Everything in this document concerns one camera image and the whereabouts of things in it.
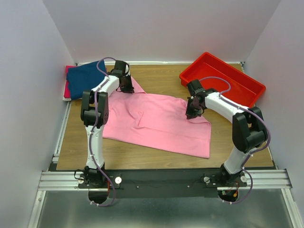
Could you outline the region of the pink polo shirt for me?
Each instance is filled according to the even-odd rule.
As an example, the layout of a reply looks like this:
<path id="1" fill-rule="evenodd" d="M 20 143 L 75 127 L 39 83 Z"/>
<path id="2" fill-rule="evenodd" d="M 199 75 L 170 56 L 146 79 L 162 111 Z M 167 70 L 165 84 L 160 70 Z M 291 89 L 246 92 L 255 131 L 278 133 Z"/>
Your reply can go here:
<path id="1" fill-rule="evenodd" d="M 109 96 L 109 120 L 103 137 L 208 159 L 211 124 L 203 116 L 186 118 L 187 102 L 146 93 L 133 80 L 134 93 Z"/>

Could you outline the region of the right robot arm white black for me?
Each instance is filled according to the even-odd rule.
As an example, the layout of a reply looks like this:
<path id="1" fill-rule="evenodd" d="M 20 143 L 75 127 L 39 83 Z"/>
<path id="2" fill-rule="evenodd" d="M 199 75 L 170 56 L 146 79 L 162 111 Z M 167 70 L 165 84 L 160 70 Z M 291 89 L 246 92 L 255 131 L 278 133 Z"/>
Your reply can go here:
<path id="1" fill-rule="evenodd" d="M 229 186 L 240 176 L 249 157 L 268 140 L 261 110 L 237 104 L 214 89 L 189 88 L 188 91 L 187 119 L 199 117 L 206 109 L 210 109 L 232 123 L 234 147 L 217 175 L 222 185 Z"/>

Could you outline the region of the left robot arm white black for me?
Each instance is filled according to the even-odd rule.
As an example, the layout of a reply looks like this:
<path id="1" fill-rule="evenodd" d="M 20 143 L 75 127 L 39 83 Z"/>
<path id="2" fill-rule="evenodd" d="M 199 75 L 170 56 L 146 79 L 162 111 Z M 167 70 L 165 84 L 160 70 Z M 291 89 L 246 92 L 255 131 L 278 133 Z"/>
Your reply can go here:
<path id="1" fill-rule="evenodd" d="M 110 74 L 89 91 L 84 91 L 80 117 L 87 135 L 87 160 L 83 180 L 96 188 L 109 181 L 104 171 L 103 131 L 109 119 L 109 96 L 119 89 L 123 93 L 133 93 L 130 74 L 115 76 Z"/>

